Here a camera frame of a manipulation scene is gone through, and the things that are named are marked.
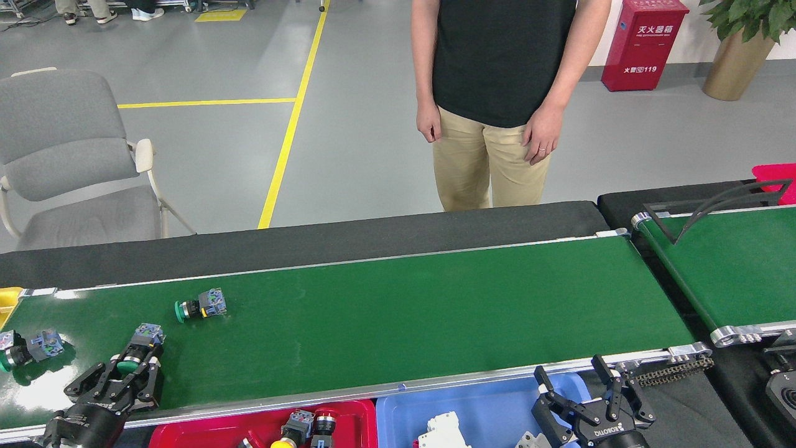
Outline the person's right hand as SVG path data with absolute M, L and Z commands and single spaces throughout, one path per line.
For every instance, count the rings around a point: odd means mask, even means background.
M 432 101 L 420 101 L 416 107 L 416 128 L 424 139 L 433 144 L 442 136 L 440 110 Z

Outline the person's left hand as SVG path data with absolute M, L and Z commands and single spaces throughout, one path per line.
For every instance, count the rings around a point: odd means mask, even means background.
M 540 164 L 557 149 L 563 125 L 565 105 L 543 103 L 532 113 L 522 133 L 521 146 L 525 147 L 525 161 Z

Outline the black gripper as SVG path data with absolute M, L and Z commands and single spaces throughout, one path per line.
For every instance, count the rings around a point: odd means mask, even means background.
M 555 392 L 543 366 L 535 368 L 539 397 L 532 415 L 550 445 L 564 446 L 578 440 L 582 447 L 649 447 L 637 426 L 651 426 L 654 415 L 652 408 L 644 405 L 643 390 L 632 371 L 622 366 L 610 368 L 602 355 L 594 355 L 594 370 L 606 387 L 603 399 L 608 405 L 608 419 L 601 418 L 596 426 L 586 422 L 585 406 Z M 623 404 L 629 405 L 631 415 L 619 415 Z
M 63 393 L 77 404 L 53 414 L 45 426 L 44 446 L 113 446 L 128 411 L 159 406 L 162 354 L 163 349 L 154 348 L 147 355 L 128 355 L 121 362 L 120 355 L 113 355 L 107 363 L 94 364 L 72 380 Z

